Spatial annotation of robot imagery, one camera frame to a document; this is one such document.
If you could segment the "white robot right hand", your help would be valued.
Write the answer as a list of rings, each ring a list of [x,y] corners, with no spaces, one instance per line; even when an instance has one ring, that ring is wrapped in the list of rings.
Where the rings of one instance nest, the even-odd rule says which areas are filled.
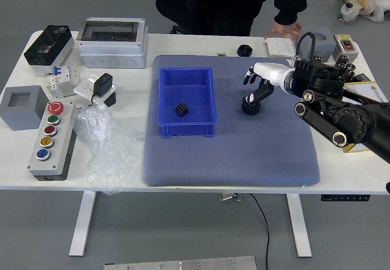
[[[260,78],[259,87],[249,96],[243,98],[244,107],[257,107],[270,96],[275,87],[280,87],[287,94],[292,94],[291,81],[294,69],[278,63],[258,62],[251,66],[245,75],[243,84],[253,84]]]

